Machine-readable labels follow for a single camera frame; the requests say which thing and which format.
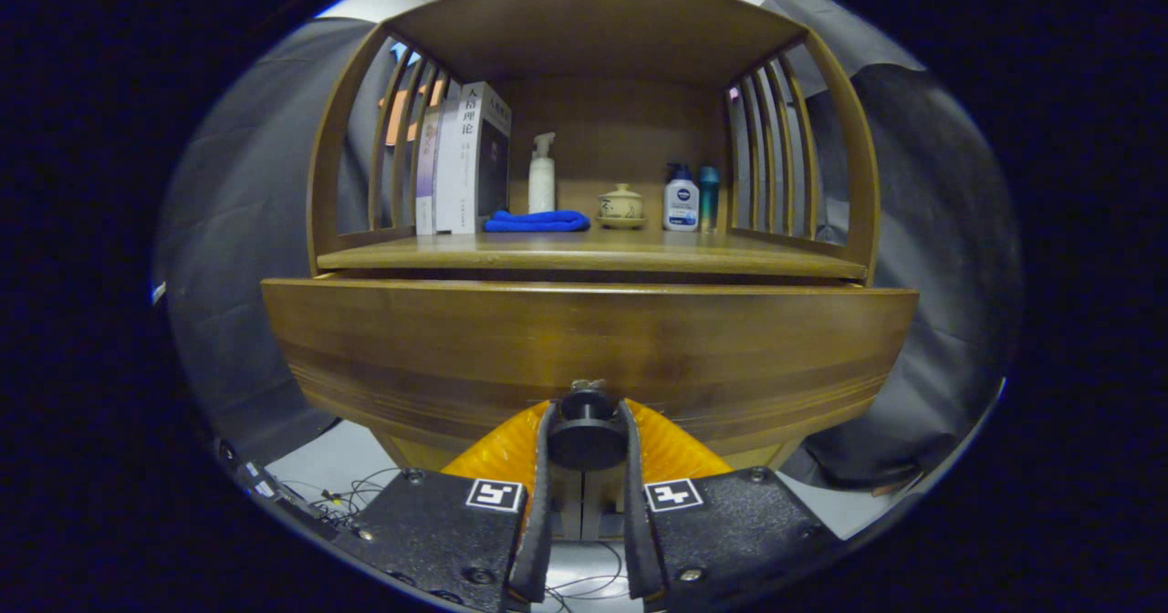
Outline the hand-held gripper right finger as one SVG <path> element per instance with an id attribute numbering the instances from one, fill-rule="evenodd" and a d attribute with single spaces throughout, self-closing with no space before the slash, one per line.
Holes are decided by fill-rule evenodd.
<path id="1" fill-rule="evenodd" d="M 840 557 L 839 536 L 776 471 L 729 471 L 638 402 L 620 415 L 627 587 L 645 609 L 746 608 Z"/>

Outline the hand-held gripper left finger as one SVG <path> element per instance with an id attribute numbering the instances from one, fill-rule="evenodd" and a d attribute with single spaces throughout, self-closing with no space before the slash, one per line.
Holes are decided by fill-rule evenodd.
<path id="1" fill-rule="evenodd" d="M 558 405 L 522 410 L 470 454 L 502 448 L 517 475 L 401 469 L 332 546 L 392 587 L 459 612 L 527 612 L 547 592 L 551 551 L 549 432 Z"/>

